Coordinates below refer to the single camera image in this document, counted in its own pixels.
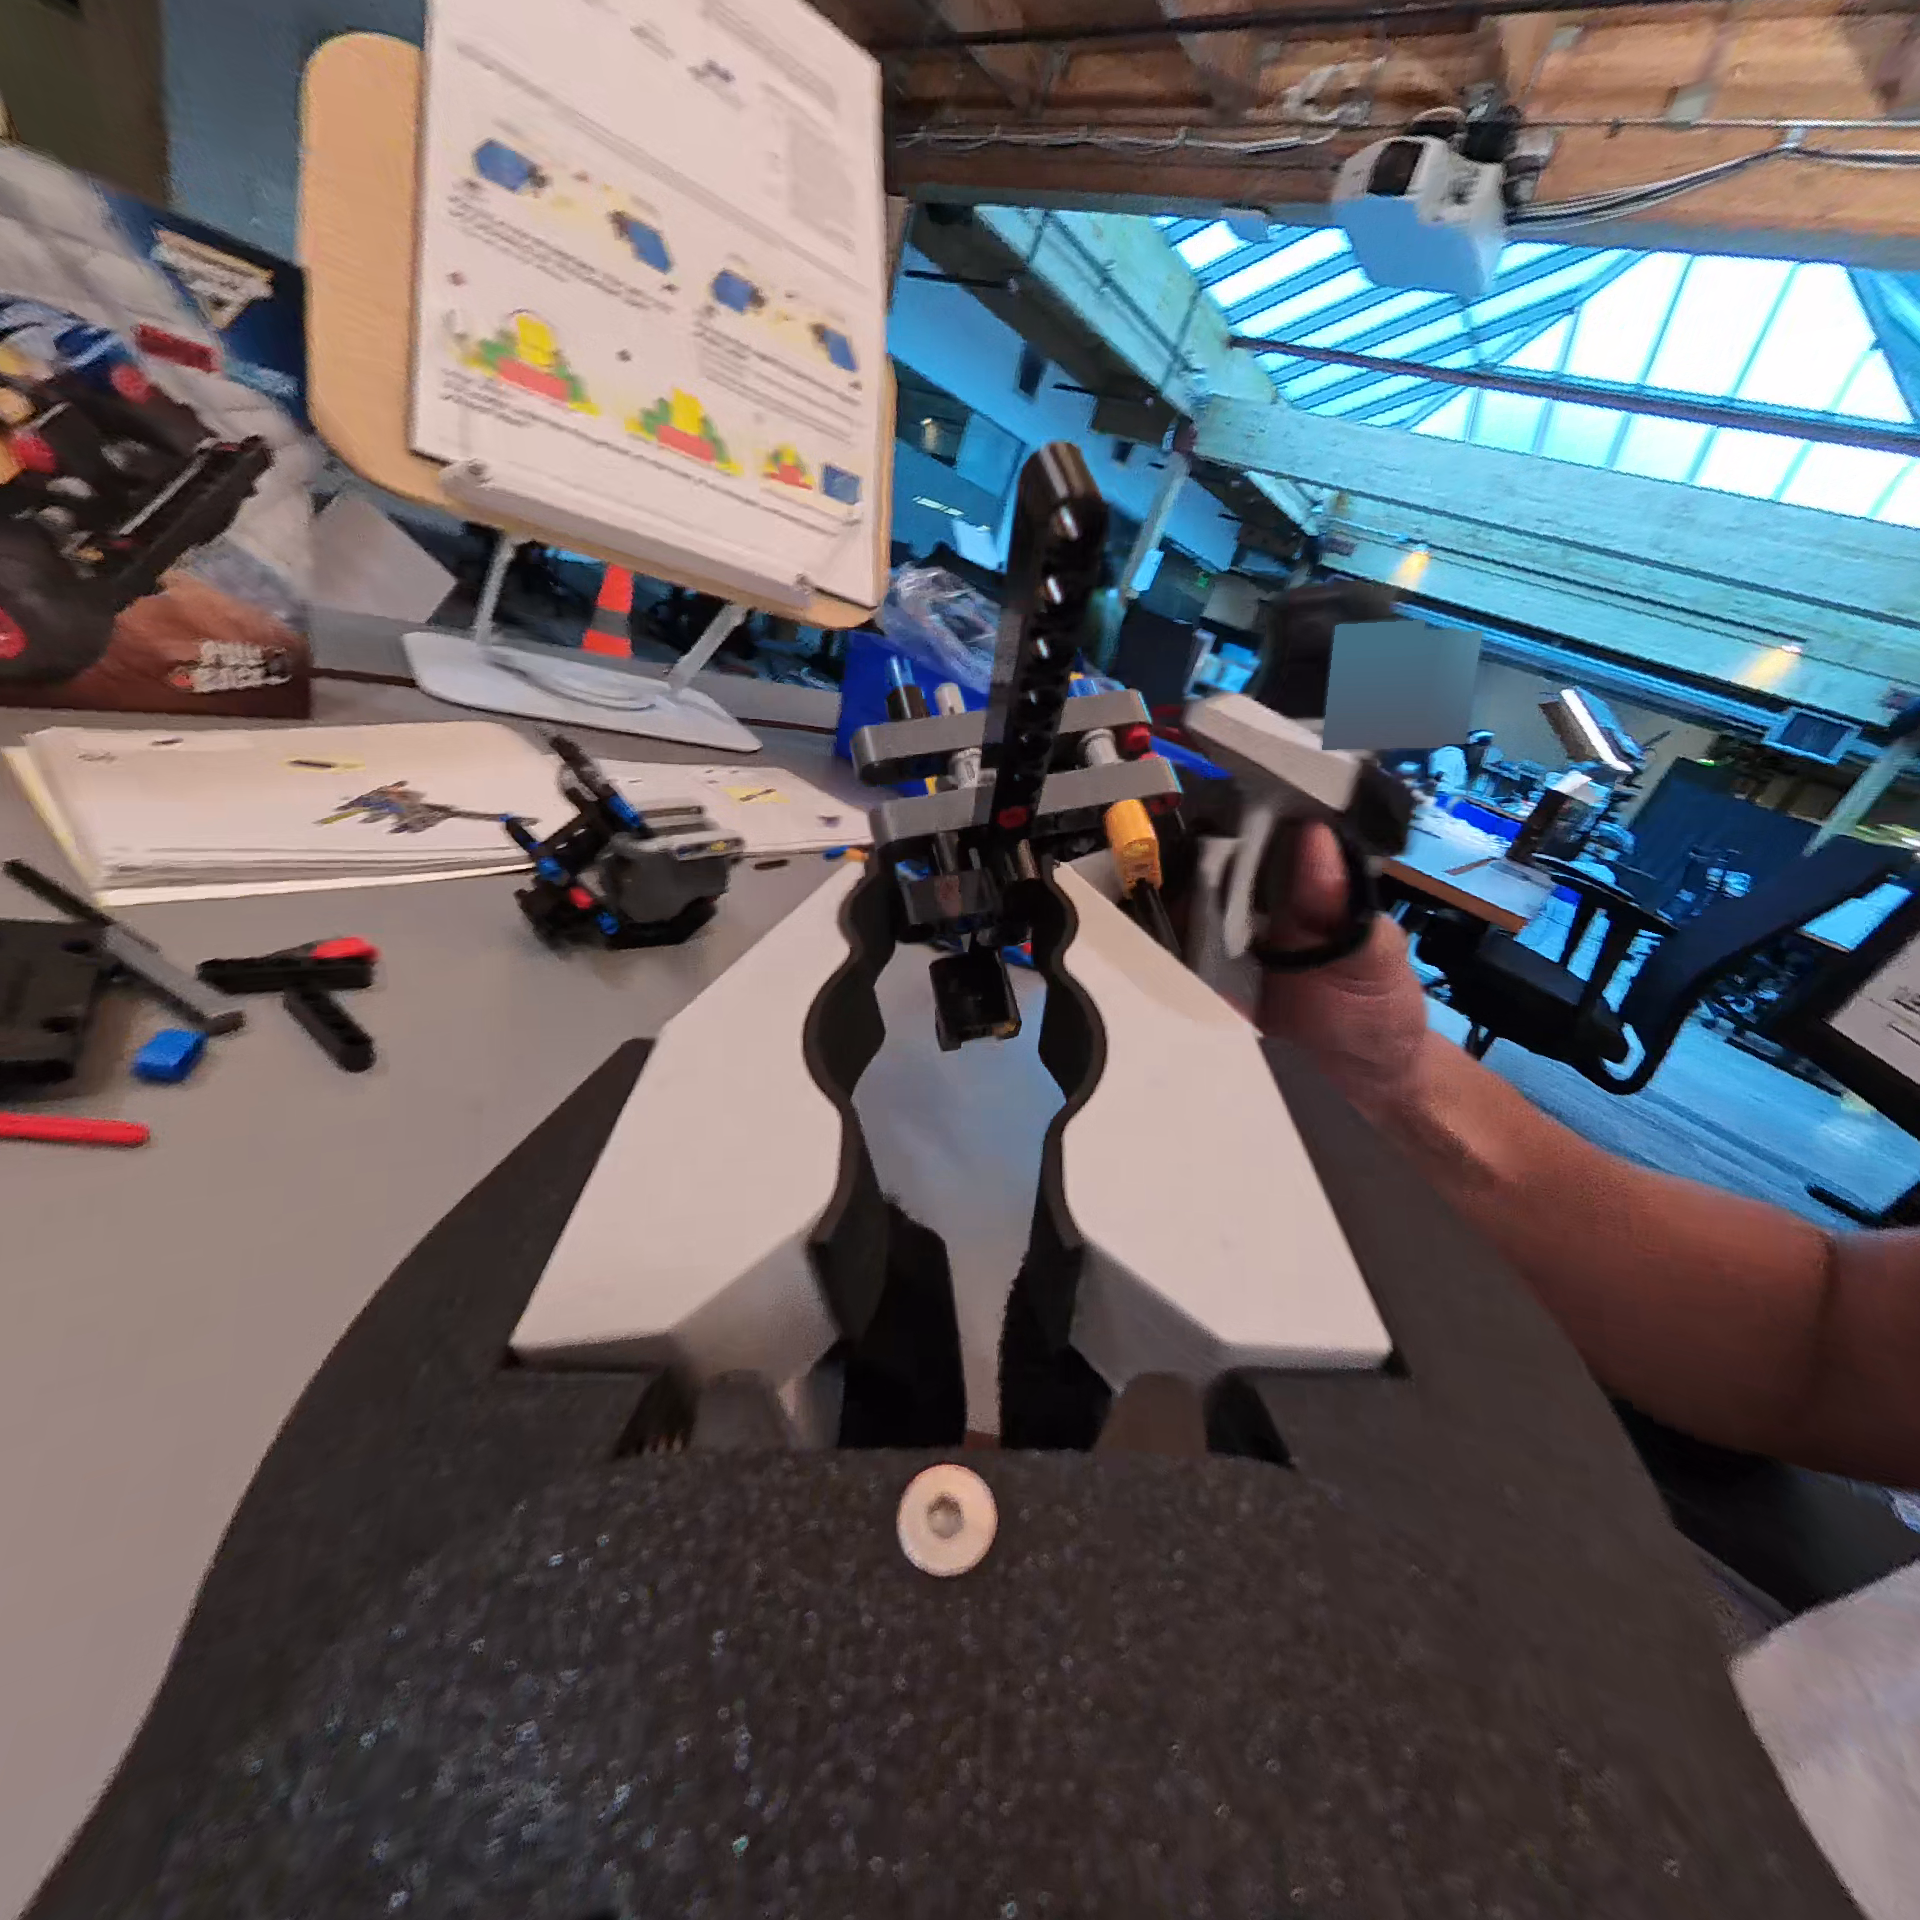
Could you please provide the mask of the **person's right forearm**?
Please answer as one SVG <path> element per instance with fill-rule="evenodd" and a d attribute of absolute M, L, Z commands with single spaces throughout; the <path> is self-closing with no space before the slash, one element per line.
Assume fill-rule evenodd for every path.
<path fill-rule="evenodd" d="M 1915 1491 L 1915 1230 L 1826 1230 L 1619 1158 L 1434 1035 L 1355 1090 L 1619 1401 L 1721 1449 Z"/>

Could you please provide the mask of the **white instruction booklet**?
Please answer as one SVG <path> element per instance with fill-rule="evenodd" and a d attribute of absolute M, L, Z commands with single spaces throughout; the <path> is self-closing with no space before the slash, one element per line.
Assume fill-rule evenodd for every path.
<path fill-rule="evenodd" d="M 5 766 L 101 906 L 523 872 L 573 816 L 563 766 L 491 723 L 42 728 Z"/>

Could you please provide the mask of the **white ceiling device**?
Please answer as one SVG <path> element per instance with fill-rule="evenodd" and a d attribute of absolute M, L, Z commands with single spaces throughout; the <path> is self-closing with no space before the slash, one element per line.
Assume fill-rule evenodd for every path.
<path fill-rule="evenodd" d="M 1434 133 L 1383 137 L 1339 166 L 1330 206 L 1371 283 L 1464 304 L 1490 293 L 1505 235 L 1498 158 Z"/>

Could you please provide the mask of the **person's right hand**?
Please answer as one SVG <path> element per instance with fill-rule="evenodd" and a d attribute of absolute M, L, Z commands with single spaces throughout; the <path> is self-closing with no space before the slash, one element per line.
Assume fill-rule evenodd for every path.
<path fill-rule="evenodd" d="M 1427 1065 L 1424 990 L 1401 928 L 1355 886 L 1346 844 L 1327 824 L 1283 824 L 1256 898 L 1261 1033 L 1309 1053 L 1361 1113 L 1401 1113 Z"/>

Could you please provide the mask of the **pile of loose lego pieces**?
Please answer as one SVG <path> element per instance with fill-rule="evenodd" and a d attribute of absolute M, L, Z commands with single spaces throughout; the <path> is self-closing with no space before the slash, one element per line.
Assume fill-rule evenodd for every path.
<path fill-rule="evenodd" d="M 79 928 L 79 956 L 97 963 L 103 982 L 133 988 L 173 1016 L 173 1024 L 150 1032 L 128 1061 L 139 1086 L 176 1088 L 187 1082 L 215 1041 L 246 1027 L 243 1004 L 267 997 L 280 1004 L 330 1065 L 342 1072 L 368 1072 L 374 1065 L 370 1033 L 344 1008 L 347 994 L 374 982 L 373 945 L 357 937 L 321 939 L 181 968 L 129 924 L 81 900 L 29 862 L 9 857 L 5 876 Z"/>

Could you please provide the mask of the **grey black lego chassis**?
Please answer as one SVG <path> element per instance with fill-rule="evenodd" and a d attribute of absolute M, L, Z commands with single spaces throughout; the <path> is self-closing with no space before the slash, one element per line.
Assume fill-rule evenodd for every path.
<path fill-rule="evenodd" d="M 635 804 L 561 733 L 545 747 L 566 819 L 547 835 L 503 820 L 530 868 L 513 896 L 527 928 L 551 949 L 610 954 L 690 939 L 729 890 L 742 840 L 697 802 Z"/>

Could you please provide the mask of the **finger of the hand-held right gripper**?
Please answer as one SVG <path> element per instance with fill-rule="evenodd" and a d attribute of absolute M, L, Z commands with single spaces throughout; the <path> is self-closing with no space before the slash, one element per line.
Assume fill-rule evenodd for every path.
<path fill-rule="evenodd" d="M 1359 760 L 1330 749 L 1307 725 L 1241 694 L 1191 699 L 1183 732 L 1225 769 L 1246 798 L 1274 814 L 1343 814 L 1359 785 Z"/>

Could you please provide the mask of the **blue storage bin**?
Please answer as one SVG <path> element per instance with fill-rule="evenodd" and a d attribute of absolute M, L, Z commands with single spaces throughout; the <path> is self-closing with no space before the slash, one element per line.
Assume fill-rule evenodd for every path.
<path fill-rule="evenodd" d="M 937 705 L 937 685 L 960 689 L 962 714 L 991 708 L 994 685 L 1006 680 L 1017 657 L 1014 628 L 1000 625 L 989 652 L 970 650 L 958 659 L 958 673 L 917 657 L 901 641 L 874 632 L 855 632 L 848 641 L 848 659 L 838 699 L 834 752 L 851 761 L 855 733 L 895 721 L 888 707 L 903 683 L 912 683 L 926 699 L 931 717 L 944 717 Z"/>

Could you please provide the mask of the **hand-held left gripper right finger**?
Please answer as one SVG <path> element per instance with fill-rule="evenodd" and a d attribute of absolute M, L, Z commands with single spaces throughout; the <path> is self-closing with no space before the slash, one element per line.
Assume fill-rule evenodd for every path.
<path fill-rule="evenodd" d="M 1025 1445 L 1091 1445 L 1145 1379 L 1214 1411 L 1383 1377 L 1394 1338 L 1248 1020 L 1077 868 L 1030 954 Z"/>

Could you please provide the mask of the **black office chair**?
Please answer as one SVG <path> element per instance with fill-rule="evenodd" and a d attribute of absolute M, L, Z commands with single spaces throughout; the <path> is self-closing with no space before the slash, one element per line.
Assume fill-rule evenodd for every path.
<path fill-rule="evenodd" d="M 1630 1097 L 1664 1065 L 1693 1013 L 1752 960 L 1911 868 L 1911 850 L 1841 835 L 1822 849 L 1792 849 L 1739 894 L 1707 896 L 1682 913 L 1535 852 L 1519 874 L 1575 898 L 1559 952 L 1479 924 L 1459 906 L 1424 914 L 1413 952 L 1466 1021 L 1469 1057 L 1512 1044 L 1569 1068 L 1605 1096 Z"/>

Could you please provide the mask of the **black yellow lego assembly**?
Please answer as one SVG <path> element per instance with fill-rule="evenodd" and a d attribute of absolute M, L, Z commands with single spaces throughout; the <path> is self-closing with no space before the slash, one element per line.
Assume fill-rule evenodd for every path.
<path fill-rule="evenodd" d="M 1159 825 L 1179 778 L 1154 752 L 1141 694 L 1077 689 L 1107 528 L 1081 451 L 1038 449 L 1014 488 L 987 701 L 921 710 L 897 693 L 851 740 L 856 778 L 880 792 L 870 844 L 891 933 L 934 952 L 944 1052 L 1018 1033 L 1009 954 L 1040 956 L 1040 885 L 1062 862 L 1106 850 L 1119 900 L 1170 945 Z"/>

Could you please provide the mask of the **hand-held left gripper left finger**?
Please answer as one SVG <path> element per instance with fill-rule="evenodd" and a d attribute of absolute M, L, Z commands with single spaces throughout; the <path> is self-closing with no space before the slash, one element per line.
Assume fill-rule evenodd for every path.
<path fill-rule="evenodd" d="M 783 1388 L 869 1332 L 888 1206 L 851 1096 L 885 1038 L 877 881 L 834 866 L 659 1028 L 521 1310 L 519 1364 Z"/>

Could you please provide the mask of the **white task sheet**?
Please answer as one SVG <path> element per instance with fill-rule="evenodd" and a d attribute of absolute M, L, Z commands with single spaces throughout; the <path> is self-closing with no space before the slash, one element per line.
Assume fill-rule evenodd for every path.
<path fill-rule="evenodd" d="M 880 137 L 880 62 L 813 5 L 429 5 L 409 438 L 446 497 L 753 608 L 874 608 Z"/>

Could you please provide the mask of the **printed toy set box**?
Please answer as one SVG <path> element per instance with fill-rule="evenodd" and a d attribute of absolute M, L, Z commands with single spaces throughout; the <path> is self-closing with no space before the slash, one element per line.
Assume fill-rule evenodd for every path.
<path fill-rule="evenodd" d="M 306 721 L 304 277 L 1 148 L 1 701 Z"/>

